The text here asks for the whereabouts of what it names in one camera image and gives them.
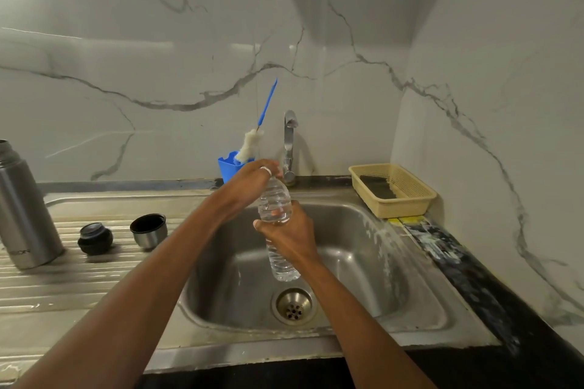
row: person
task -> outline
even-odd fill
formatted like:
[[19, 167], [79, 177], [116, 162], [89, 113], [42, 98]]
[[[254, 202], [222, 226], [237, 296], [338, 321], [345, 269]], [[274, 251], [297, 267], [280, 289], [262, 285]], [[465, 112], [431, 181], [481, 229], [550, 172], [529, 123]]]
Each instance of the person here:
[[[274, 172], [280, 172], [275, 161], [245, 164], [25, 372], [13, 389], [133, 387], [156, 349], [201, 251], [221, 224], [259, 197]], [[312, 288], [357, 388], [435, 388], [324, 266], [312, 221], [297, 201], [286, 224], [256, 220], [254, 227]]]

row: bottle bottom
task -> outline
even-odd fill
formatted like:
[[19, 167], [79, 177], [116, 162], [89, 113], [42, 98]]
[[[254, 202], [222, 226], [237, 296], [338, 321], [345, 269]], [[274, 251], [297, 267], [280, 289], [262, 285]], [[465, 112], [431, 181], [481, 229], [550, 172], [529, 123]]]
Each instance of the bottle bottom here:
[[292, 263], [282, 257], [276, 247], [266, 240], [267, 256], [270, 259], [272, 273], [279, 282], [291, 282], [300, 278], [300, 272]]

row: plastic basket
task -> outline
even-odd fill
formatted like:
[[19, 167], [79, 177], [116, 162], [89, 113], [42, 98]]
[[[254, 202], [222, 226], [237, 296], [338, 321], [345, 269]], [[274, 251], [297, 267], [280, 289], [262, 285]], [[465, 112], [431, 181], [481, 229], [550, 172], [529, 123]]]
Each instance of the plastic basket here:
[[[436, 192], [399, 165], [359, 165], [349, 168], [353, 187], [371, 212], [379, 218], [398, 218], [424, 215], [436, 198]], [[360, 175], [384, 177], [397, 198], [379, 199], [361, 181]]]

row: human hand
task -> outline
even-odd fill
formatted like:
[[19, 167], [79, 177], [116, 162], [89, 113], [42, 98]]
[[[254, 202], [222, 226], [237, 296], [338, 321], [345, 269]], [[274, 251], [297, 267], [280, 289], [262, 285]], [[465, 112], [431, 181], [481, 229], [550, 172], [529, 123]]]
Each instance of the human hand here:
[[259, 199], [272, 175], [282, 177], [277, 161], [262, 159], [246, 163], [209, 201], [222, 210], [223, 221], [228, 221]]
[[281, 256], [296, 269], [321, 262], [314, 241], [314, 224], [298, 201], [292, 200], [292, 216], [286, 223], [255, 220], [253, 227], [272, 242]]

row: person's left hand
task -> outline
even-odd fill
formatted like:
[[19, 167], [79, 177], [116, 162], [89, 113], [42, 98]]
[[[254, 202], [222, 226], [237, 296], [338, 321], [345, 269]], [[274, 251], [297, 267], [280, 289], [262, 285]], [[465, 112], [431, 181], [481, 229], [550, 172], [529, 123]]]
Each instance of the person's left hand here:
[[223, 210], [223, 221], [234, 218], [245, 207], [259, 199], [270, 179], [270, 172], [281, 178], [282, 173], [277, 161], [262, 159], [246, 163], [226, 184], [209, 197]]

